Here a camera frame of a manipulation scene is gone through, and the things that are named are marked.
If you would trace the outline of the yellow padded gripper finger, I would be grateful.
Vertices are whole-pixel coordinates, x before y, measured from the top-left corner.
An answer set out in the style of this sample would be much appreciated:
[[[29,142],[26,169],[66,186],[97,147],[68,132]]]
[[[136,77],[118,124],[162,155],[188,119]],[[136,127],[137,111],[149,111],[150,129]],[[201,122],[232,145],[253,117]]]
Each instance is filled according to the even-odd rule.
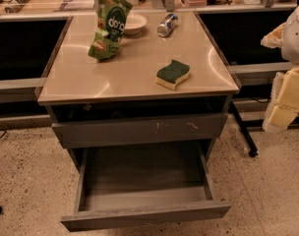
[[[272,83],[263,129],[269,133],[286,130],[299,114],[299,66],[277,72]]]
[[[283,44],[284,26],[285,24],[281,24],[265,35],[261,40],[261,45],[267,48],[281,48]]]

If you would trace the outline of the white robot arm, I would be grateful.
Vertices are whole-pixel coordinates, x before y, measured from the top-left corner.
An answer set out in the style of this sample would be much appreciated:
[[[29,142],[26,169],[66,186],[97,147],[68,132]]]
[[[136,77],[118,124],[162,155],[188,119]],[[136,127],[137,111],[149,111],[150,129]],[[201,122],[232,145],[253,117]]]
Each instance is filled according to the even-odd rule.
[[[285,23],[263,37],[261,45],[280,48],[282,58],[293,64],[286,73],[277,72],[272,83],[263,129],[277,133],[299,114],[299,6]]]

